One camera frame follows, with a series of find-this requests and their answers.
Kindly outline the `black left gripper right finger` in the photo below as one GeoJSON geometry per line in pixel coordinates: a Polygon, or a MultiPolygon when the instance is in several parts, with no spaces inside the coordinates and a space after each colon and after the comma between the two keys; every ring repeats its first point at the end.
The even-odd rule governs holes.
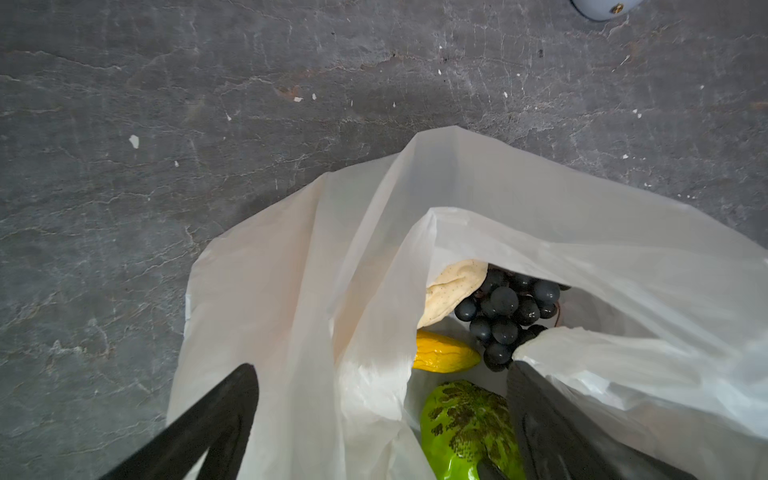
{"type": "Polygon", "coordinates": [[[694,476],[611,437],[532,366],[506,373],[510,425],[525,479],[692,479],[694,476]]]}

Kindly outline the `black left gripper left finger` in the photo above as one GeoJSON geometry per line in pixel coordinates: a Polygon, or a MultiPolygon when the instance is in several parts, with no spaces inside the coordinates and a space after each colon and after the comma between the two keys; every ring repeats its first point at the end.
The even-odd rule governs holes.
{"type": "Polygon", "coordinates": [[[259,400],[253,365],[243,363],[121,462],[105,479],[183,479],[202,460],[200,479],[235,479],[259,400]]]}

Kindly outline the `green fake fruit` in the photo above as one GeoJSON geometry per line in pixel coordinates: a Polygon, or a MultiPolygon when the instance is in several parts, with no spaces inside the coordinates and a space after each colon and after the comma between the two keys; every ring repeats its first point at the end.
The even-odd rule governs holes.
{"type": "Polygon", "coordinates": [[[508,479],[525,477],[507,400],[466,380],[445,382],[427,396],[421,447],[438,479],[477,479],[491,461],[508,479]]]}

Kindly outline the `yellow fake fruit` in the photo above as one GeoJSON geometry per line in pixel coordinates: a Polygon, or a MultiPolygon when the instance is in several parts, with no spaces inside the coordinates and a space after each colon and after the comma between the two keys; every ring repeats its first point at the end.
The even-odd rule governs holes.
{"type": "Polygon", "coordinates": [[[417,352],[412,364],[415,370],[450,374],[469,370],[478,365],[481,355],[472,347],[451,337],[419,330],[416,334],[417,352]]]}

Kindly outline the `white plastic bag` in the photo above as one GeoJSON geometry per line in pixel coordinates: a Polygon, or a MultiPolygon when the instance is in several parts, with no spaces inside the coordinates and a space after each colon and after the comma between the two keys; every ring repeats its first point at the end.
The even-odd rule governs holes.
{"type": "Polygon", "coordinates": [[[520,352],[615,439],[700,479],[767,475],[767,252],[697,209],[457,127],[327,173],[194,263],[175,420],[234,368],[243,479],[429,479],[425,294],[481,260],[567,286],[520,352]]]}

